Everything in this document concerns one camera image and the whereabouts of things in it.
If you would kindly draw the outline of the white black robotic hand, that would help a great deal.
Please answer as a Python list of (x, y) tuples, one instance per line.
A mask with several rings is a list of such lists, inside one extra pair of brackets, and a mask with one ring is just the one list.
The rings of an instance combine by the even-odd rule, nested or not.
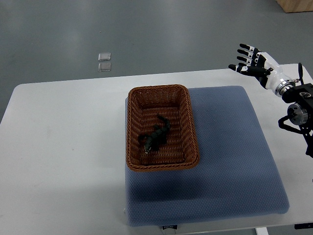
[(237, 56), (239, 63), (228, 65), (229, 69), (255, 77), (264, 89), (273, 91), (278, 97), (295, 86), (295, 82), (284, 74), (281, 65), (268, 53), (246, 44), (240, 44), (237, 52), (240, 54)]

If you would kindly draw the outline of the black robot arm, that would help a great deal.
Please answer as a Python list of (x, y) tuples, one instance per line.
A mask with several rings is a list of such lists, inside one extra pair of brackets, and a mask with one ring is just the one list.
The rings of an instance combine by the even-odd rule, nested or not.
[(278, 120), (281, 129), (301, 134), (306, 143), (306, 155), (313, 156), (313, 85), (311, 83), (288, 89), (282, 95), (289, 103), (287, 115)]

